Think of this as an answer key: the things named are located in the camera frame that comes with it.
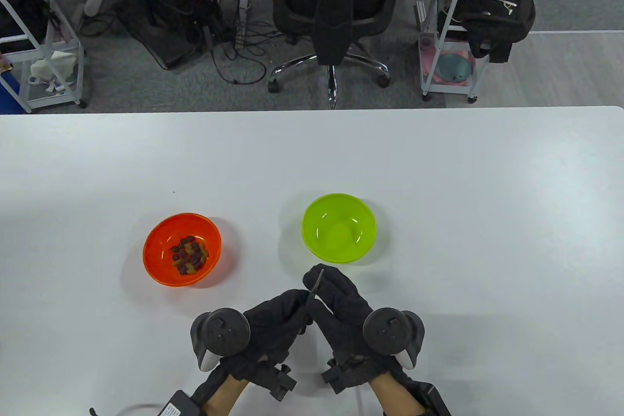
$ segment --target green bowl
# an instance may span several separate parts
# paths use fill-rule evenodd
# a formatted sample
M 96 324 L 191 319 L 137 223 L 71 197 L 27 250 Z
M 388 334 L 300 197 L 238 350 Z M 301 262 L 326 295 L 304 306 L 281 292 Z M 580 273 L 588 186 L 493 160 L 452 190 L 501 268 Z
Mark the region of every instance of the green bowl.
M 303 215 L 301 235 L 314 255 L 332 263 L 351 263 L 372 248 L 375 215 L 362 200 L 332 193 L 316 200 Z

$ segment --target hand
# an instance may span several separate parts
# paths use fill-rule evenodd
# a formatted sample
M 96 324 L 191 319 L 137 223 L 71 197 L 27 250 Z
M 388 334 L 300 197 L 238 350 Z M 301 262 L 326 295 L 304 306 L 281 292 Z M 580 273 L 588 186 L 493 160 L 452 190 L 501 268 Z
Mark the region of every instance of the hand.
M 306 309 L 309 297 L 308 291 L 290 289 L 246 311 L 249 344 L 240 353 L 221 358 L 225 370 L 237 380 L 252 380 L 260 360 L 271 367 L 283 362 L 294 339 L 312 323 Z
M 372 308 L 359 295 L 356 285 L 349 278 L 337 268 L 319 264 L 303 276 L 303 284 L 312 289 L 321 269 L 325 271 L 317 294 L 331 312 L 317 299 L 310 303 L 309 312 L 343 371 L 341 383 L 345 387 L 355 387 L 388 371 L 395 378 L 403 380 L 405 374 L 395 358 L 382 356 L 366 344 L 362 327 Z

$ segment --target white label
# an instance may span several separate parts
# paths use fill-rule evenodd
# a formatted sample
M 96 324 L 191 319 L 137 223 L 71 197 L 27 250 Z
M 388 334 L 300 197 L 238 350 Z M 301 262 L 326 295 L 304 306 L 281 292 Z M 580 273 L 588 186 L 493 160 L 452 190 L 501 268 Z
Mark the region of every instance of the white label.
M 181 411 L 173 406 L 171 403 L 167 403 L 165 409 L 162 410 L 160 416 L 180 416 Z

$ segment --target plastic bowl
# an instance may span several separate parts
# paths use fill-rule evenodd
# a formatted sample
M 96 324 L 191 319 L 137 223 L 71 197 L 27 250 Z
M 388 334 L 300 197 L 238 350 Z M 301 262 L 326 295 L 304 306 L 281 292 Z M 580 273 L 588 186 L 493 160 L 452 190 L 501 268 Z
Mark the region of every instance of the plastic bowl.
M 181 238 L 194 236 L 206 247 L 209 257 L 195 274 L 181 275 L 174 267 L 171 247 Z M 143 266 L 154 281 L 165 286 L 181 287 L 205 278 L 221 256 L 221 234 L 215 223 L 194 213 L 180 213 L 165 219 L 152 229 L 143 246 Z
M 314 255 L 332 263 L 350 263 L 375 243 L 375 215 L 362 200 L 344 193 L 315 200 L 303 215 L 301 235 Z

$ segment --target black backpack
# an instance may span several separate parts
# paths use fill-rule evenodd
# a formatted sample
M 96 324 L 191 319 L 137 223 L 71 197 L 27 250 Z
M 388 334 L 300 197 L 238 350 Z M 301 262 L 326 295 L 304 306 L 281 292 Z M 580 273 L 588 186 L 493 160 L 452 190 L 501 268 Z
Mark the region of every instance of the black backpack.
M 440 11 L 437 28 L 441 32 L 446 21 L 450 1 Z M 533 0 L 458 0 L 453 18 L 453 26 L 462 26 L 468 37 L 470 51 L 481 59 L 490 54 L 492 63 L 505 63 L 509 59 L 512 45 L 523 40 L 535 22 Z M 483 48 L 488 41 L 490 48 Z
M 54 28 L 60 30 L 60 21 L 43 0 L 7 0 L 14 8 L 26 27 L 33 33 L 39 43 L 45 39 L 47 24 L 50 21 Z M 6 8 L 0 4 L 0 37 L 18 36 L 24 32 L 18 26 Z M 11 53 L 34 48 L 29 40 L 0 44 L 2 53 Z

